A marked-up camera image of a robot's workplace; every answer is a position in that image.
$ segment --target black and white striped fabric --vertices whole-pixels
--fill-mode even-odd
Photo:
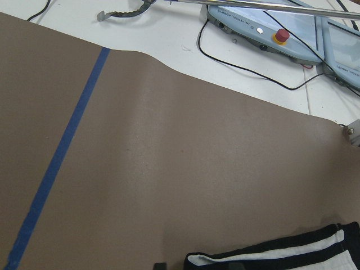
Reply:
[[[360,270],[357,222],[264,242],[227,253],[186,256],[184,270]]]

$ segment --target light blue casing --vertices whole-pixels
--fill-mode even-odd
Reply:
[[[330,19],[323,19],[325,61],[337,82],[360,89],[360,32]],[[324,64],[325,70],[331,70]]]
[[[297,0],[267,0],[267,2],[309,7]],[[268,13],[305,41],[321,58],[324,58],[321,17],[278,11],[268,11]],[[317,65],[322,62],[293,36],[290,36],[285,45],[277,44],[273,40],[273,35],[281,27],[262,10],[209,6],[208,19],[227,33],[236,33],[245,37],[261,50],[283,53],[299,64]]]

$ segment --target red emergency stop button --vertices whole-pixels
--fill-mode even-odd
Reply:
[[[286,41],[290,38],[290,34],[285,29],[279,29],[272,38],[277,44],[285,45]]]

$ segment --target white stripe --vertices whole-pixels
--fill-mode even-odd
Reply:
[[[348,250],[322,263],[293,268],[292,270],[357,270]]]
[[[294,255],[305,254],[309,252],[323,250],[332,246],[335,243],[341,242],[344,240],[344,231],[339,230],[334,235],[314,242],[308,245],[288,247],[286,249],[274,249],[268,250],[262,253],[252,253],[252,254],[241,254],[235,255],[222,259],[212,259],[204,255],[190,255],[188,260],[196,266],[205,266],[208,264],[219,263],[219,262],[228,262],[233,260],[265,260],[265,259],[280,259]]]

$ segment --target blue painter's tape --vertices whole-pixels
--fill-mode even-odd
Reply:
[[[60,143],[57,146],[54,156],[52,157],[49,167],[47,168],[45,175],[41,181],[39,189],[35,195],[35,198],[30,206],[28,215],[26,216],[17,239],[12,247],[12,250],[8,257],[8,263],[4,270],[16,270],[19,267],[20,260],[23,257],[24,251],[28,245],[31,235],[34,231],[36,223],[40,217],[40,214],[45,205],[46,199],[50,193],[51,187],[55,181],[60,166],[65,158],[65,155],[69,149],[74,134],[78,128],[80,120],[84,114],[85,108],[94,90],[101,70],[109,55],[110,49],[102,48],[99,57],[95,63],[95,66],[90,74],[90,77],[85,85],[85,88],[80,96],[78,104],[70,118],[69,123],[62,135]]]

